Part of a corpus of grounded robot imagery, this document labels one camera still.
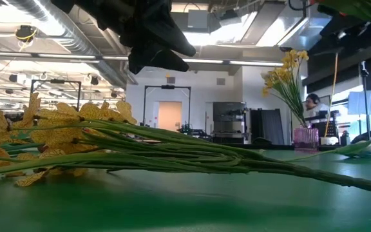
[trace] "door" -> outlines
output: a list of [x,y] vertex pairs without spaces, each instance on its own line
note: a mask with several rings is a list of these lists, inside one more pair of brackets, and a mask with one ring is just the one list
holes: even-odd
[[181,128],[181,102],[160,101],[158,128],[171,131]]

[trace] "green table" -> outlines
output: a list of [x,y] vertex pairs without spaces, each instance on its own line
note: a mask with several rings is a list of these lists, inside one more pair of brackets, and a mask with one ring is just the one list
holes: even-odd
[[[371,159],[325,155],[298,164],[371,179]],[[28,188],[0,179],[0,231],[371,231],[371,192],[260,173],[93,170]]]

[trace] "man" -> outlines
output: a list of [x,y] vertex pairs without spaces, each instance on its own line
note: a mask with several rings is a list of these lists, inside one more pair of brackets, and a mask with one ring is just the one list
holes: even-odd
[[305,118],[315,117],[319,115],[320,111],[328,111],[328,106],[321,103],[319,96],[316,94],[309,94],[306,98],[306,112],[304,112]]

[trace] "ventilation duct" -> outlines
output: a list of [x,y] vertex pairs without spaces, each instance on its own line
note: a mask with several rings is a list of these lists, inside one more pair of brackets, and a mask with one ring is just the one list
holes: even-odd
[[[87,37],[79,30],[74,22],[50,0],[3,0],[6,4],[33,16],[39,21],[38,28],[46,35],[63,36],[66,39],[57,42],[73,54],[100,55]],[[105,61],[89,64],[98,69],[103,77],[112,85],[125,87],[126,80]]]

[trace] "cable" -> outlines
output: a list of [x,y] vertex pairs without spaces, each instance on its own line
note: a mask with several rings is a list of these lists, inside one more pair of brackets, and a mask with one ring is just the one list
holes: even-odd
[[289,7],[292,9],[292,10],[295,10],[295,11],[304,11],[305,9],[307,9],[307,8],[309,8],[309,7],[311,7],[311,6],[313,6],[315,3],[311,3],[311,4],[309,4],[309,5],[307,5],[307,6],[304,6],[304,7],[302,7],[302,8],[296,8],[296,7],[294,7],[292,4],[291,4],[291,1],[292,0],[287,0],[287,2],[289,2]]
[[334,87],[336,85],[336,79],[338,77],[338,61],[339,61],[339,53],[336,52],[336,59],[334,61],[334,78],[333,78],[332,97],[330,98],[330,106],[328,107],[328,116],[327,116],[327,122],[326,122],[325,137],[327,136],[328,124],[330,122],[330,111],[332,109],[332,104],[333,104]]
[[28,40],[29,40],[30,38],[32,38],[33,36],[36,35],[37,32],[38,32],[38,28],[36,28],[36,29],[33,31],[33,33],[32,33],[31,35],[29,35],[29,36],[26,36],[26,37],[18,37],[18,36],[16,36],[16,37],[17,37],[17,39],[19,39],[19,40],[24,40],[24,39],[26,39],[26,43],[27,43]]
[[[195,3],[191,3],[191,4],[195,5],[199,10],[201,10],[200,7],[197,4],[195,4]],[[183,13],[186,12],[186,8],[187,8],[188,5],[190,5],[190,3],[185,4]]]
[[[23,46],[19,49],[19,51],[18,52],[21,52],[24,48],[26,48],[26,43],[28,42],[28,40],[30,40],[30,38],[27,38],[26,39],[26,42],[23,44]],[[16,57],[14,57],[14,59],[12,59],[10,62],[8,62],[2,69],[0,69],[0,73],[2,72],[2,71],[4,71],[4,69],[8,66],[8,65],[10,65],[10,63],[12,62],[12,61],[14,61],[15,60],[15,58]]]

